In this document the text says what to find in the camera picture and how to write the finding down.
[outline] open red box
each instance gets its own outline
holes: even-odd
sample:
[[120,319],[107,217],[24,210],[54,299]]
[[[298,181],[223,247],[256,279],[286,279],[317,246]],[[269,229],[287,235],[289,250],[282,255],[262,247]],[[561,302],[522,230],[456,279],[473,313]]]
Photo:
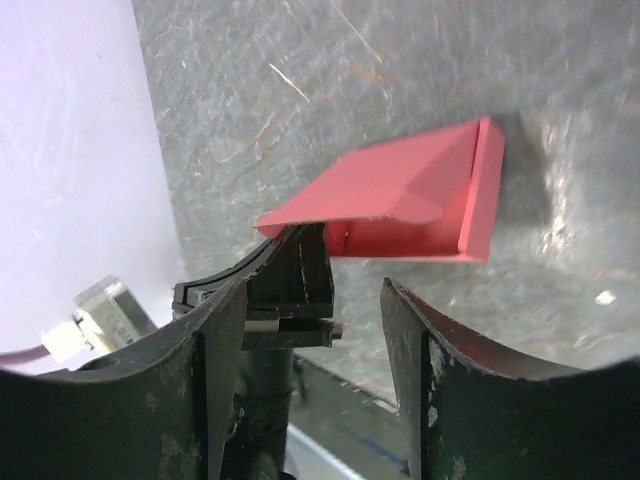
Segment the open red box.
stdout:
[[482,118],[349,153],[257,227],[325,223],[334,257],[486,262],[504,144]]

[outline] gray floor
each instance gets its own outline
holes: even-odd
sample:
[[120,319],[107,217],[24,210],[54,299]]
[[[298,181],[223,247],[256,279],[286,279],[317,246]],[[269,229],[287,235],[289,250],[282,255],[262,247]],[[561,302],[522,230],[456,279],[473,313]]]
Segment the gray floor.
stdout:
[[490,264],[335,262],[347,333],[309,358],[393,400],[384,276],[534,355],[640,351],[638,2],[134,6],[192,277],[249,252],[256,220],[351,150],[480,115],[508,134]]

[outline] cable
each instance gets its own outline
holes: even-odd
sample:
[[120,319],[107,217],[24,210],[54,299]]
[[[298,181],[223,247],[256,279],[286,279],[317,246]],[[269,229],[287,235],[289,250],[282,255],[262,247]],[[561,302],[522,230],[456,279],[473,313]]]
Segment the cable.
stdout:
[[38,345],[37,347],[27,348],[25,350],[16,350],[15,352],[0,353],[0,367],[33,362],[34,360],[48,356],[49,351],[44,348],[44,345]]

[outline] white connector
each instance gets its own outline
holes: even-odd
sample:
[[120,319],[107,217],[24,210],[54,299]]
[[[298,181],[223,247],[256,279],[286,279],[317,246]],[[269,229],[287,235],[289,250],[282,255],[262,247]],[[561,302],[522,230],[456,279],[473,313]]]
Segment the white connector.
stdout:
[[115,277],[106,277],[74,301],[75,317],[42,334],[42,344],[58,363],[87,349],[106,355],[157,330],[124,283]]

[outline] scratched floor surface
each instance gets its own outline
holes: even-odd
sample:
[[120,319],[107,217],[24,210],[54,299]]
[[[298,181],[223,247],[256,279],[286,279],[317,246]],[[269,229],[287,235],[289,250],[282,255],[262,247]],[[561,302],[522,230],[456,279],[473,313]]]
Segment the scratched floor surface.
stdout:
[[347,333],[313,361],[395,400],[384,276],[544,358],[640,351],[638,2],[133,3],[192,277],[351,150],[481,115],[507,132],[489,265],[335,262]]

